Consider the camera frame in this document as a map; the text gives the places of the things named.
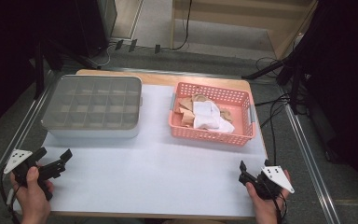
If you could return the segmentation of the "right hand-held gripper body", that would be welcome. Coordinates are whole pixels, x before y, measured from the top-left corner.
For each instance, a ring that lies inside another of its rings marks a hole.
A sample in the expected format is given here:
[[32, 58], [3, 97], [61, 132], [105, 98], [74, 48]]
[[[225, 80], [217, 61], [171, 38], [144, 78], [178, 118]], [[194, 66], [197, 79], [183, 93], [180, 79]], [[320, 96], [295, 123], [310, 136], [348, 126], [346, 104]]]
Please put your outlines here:
[[239, 181], [243, 185], [251, 183], [255, 187], [257, 195], [263, 200], [276, 199], [282, 189], [286, 189], [290, 193], [295, 192], [281, 166], [264, 167], [258, 176], [247, 172], [246, 176], [239, 176]]

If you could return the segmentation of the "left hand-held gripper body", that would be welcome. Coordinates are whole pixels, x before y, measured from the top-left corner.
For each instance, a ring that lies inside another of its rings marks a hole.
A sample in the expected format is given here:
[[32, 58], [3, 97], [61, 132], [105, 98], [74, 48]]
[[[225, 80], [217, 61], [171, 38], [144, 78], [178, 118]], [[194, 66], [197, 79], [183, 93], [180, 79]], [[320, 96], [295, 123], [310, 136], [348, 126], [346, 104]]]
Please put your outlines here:
[[65, 171], [65, 164], [60, 158], [49, 164], [39, 166], [37, 163], [31, 162], [33, 152], [28, 150], [15, 149], [11, 154], [4, 173], [12, 173], [15, 180], [23, 187], [27, 186], [26, 176], [28, 170], [34, 166], [39, 171], [38, 185], [44, 191], [46, 199], [49, 201], [52, 198], [52, 193], [48, 190], [45, 183], [46, 180], [57, 178]]

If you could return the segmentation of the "pink plastic basket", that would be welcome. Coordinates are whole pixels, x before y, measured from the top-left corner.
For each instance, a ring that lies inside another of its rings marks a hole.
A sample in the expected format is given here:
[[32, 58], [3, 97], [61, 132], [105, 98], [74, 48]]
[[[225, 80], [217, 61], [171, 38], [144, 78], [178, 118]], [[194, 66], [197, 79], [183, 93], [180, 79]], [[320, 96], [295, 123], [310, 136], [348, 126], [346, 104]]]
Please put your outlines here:
[[[232, 118], [233, 133], [221, 133], [186, 127], [179, 112], [180, 102], [199, 94], [227, 110]], [[172, 135], [189, 139], [244, 146], [256, 136], [255, 104], [249, 91], [179, 82], [172, 94], [169, 124]]]

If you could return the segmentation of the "white sock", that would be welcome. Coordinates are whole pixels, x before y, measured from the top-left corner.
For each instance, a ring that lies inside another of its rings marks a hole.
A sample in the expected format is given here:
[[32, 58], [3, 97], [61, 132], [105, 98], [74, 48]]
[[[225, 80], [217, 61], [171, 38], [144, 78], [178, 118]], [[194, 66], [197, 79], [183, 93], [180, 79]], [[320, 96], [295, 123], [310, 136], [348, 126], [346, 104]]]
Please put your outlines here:
[[220, 109], [212, 101], [194, 102], [193, 114], [195, 116], [193, 127], [219, 133], [233, 133], [235, 127], [220, 115]]

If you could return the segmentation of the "person's right hand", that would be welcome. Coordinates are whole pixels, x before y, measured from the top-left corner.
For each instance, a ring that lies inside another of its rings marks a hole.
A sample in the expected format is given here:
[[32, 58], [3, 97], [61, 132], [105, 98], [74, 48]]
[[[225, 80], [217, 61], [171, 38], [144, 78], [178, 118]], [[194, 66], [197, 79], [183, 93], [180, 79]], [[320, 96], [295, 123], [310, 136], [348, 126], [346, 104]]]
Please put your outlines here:
[[249, 197], [253, 203], [255, 220], [257, 224], [278, 224], [278, 217], [285, 211], [285, 201], [290, 192], [282, 190], [282, 195], [275, 201], [262, 200], [256, 193], [255, 187], [251, 183], [246, 184]]

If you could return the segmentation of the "person's left hand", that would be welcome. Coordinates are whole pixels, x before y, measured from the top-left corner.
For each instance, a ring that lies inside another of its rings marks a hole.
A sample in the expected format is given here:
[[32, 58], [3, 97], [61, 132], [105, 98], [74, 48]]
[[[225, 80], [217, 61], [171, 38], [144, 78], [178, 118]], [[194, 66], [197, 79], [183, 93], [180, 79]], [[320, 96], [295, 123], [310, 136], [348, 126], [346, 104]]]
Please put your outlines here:
[[32, 166], [27, 173], [27, 187], [22, 187], [13, 174], [10, 181], [14, 190], [17, 191], [16, 198], [21, 206], [21, 224], [46, 224], [51, 211], [49, 201], [44, 191], [38, 185], [39, 171]]

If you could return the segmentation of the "black metal stand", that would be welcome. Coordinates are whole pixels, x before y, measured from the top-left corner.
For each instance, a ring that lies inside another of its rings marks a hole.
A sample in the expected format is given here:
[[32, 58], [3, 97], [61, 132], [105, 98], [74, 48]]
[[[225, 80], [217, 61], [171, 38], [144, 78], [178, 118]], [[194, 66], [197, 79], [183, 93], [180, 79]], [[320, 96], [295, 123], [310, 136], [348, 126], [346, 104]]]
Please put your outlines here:
[[291, 90], [289, 92], [289, 105], [295, 115], [299, 113], [297, 106], [299, 100], [297, 99], [299, 94], [299, 86], [301, 77], [304, 75], [303, 66], [298, 62], [294, 56], [287, 56], [281, 60], [274, 60], [273, 63], [264, 69], [258, 70], [257, 72], [242, 76], [242, 79], [257, 79], [266, 75], [269, 72], [281, 68], [281, 72], [276, 77], [276, 82], [279, 86], [286, 85], [289, 81], [292, 81]]

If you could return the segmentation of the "black curtain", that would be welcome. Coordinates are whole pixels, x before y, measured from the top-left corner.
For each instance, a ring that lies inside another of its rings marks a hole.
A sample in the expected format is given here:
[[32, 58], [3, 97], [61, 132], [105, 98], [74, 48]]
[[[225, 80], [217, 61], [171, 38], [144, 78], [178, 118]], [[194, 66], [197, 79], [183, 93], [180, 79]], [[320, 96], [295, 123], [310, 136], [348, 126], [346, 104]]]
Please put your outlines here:
[[42, 64], [62, 67], [47, 20], [61, 0], [0, 0], [0, 118], [32, 84], [43, 90]]
[[335, 132], [326, 144], [358, 172], [358, 0], [318, 0], [299, 45], [306, 87]]

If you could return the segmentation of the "white table mat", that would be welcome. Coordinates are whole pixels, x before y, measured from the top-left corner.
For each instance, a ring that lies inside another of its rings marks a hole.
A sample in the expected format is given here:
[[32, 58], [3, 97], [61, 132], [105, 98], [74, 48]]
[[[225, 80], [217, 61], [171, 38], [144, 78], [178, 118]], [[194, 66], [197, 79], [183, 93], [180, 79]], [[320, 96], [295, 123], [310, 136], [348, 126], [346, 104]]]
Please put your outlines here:
[[169, 126], [173, 89], [145, 85], [140, 132], [133, 138], [48, 135], [44, 163], [73, 157], [55, 179], [51, 212], [60, 216], [241, 219], [254, 213], [240, 164], [259, 174], [260, 136], [243, 147], [176, 138]]

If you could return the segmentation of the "dark cabinet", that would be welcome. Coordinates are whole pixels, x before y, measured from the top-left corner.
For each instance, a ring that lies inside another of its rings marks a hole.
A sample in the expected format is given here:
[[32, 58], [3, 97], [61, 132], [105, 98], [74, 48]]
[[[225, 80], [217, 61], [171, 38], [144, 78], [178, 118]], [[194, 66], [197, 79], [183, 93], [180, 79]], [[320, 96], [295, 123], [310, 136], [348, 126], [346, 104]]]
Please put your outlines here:
[[117, 19], [115, 0], [76, 0], [82, 55], [93, 57], [106, 49]]

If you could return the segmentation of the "wooden shelf unit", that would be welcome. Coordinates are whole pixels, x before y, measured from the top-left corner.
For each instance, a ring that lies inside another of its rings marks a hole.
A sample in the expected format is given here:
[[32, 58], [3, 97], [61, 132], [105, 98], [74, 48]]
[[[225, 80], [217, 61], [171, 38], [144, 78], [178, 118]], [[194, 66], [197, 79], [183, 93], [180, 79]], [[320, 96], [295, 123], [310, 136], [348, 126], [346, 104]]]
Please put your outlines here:
[[277, 59], [282, 59], [310, 20], [318, 0], [172, 0], [170, 47], [175, 21], [185, 19], [266, 29]]

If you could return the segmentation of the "aluminium frame rail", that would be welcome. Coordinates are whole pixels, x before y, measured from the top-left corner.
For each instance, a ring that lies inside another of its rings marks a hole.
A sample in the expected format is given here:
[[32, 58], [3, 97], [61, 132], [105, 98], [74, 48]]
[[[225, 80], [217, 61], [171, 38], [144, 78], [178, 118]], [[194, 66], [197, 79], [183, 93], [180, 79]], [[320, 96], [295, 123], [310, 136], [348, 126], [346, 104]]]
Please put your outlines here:
[[[45, 73], [45, 89], [34, 98], [35, 84], [32, 84], [0, 118], [0, 174], [14, 149], [34, 151], [43, 145], [47, 131], [41, 125], [46, 102], [56, 81], [64, 72], [49, 70]], [[11, 222], [11, 214], [0, 193], [0, 221]]]
[[326, 224], [341, 224], [335, 203], [327, 186], [325, 185], [324, 179], [312, 154], [310, 144], [303, 132], [300, 121], [297, 115], [295, 115], [292, 111], [290, 105], [285, 107], [285, 111], [298, 142], [299, 151], [301, 152], [303, 161], [307, 167], [310, 181], [312, 183], [312, 191], [317, 196], [316, 203], [313, 205], [313, 207], [321, 207], [322, 211], [324, 212]]

